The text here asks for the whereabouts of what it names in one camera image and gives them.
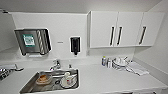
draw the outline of faucet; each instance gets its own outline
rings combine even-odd
[[[53,62],[54,62],[54,64],[56,64],[56,65],[50,68],[51,71],[61,68],[61,64],[60,64],[60,60],[59,60],[59,59],[54,60]]]

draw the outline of paper towel dispenser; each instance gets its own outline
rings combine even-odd
[[[15,34],[23,56],[26,53],[45,55],[51,50],[47,29],[17,29]]]

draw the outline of cabinet handle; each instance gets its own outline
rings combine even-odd
[[[114,32],[114,27],[112,27],[110,46],[112,45],[112,41],[113,41],[113,32]]]
[[[142,35],[141,35],[141,39],[139,41],[139,45],[142,43],[142,40],[143,40],[144,35],[145,35],[145,31],[146,31],[146,26],[143,27],[143,32],[142,32]]]
[[[118,36],[117,46],[120,44],[121,30],[122,30],[122,27],[120,27],[120,30],[119,30],[119,36]]]

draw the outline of bottle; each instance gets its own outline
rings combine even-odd
[[[103,58],[102,58],[102,65],[103,65],[103,66],[106,65],[106,58],[105,58],[105,56],[103,56]]]

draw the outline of upper cabinet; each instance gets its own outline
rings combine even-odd
[[[154,45],[163,17],[164,13],[145,12],[143,14],[136,46]]]
[[[91,11],[88,14],[90,48],[152,46],[163,13]]]
[[[110,47],[113,45],[118,12],[91,11],[90,47]]]
[[[142,12],[119,12],[114,47],[135,46]]]
[[[90,48],[135,46],[142,15],[142,12],[91,11]]]
[[[0,13],[0,51],[16,46],[15,24],[11,14]]]

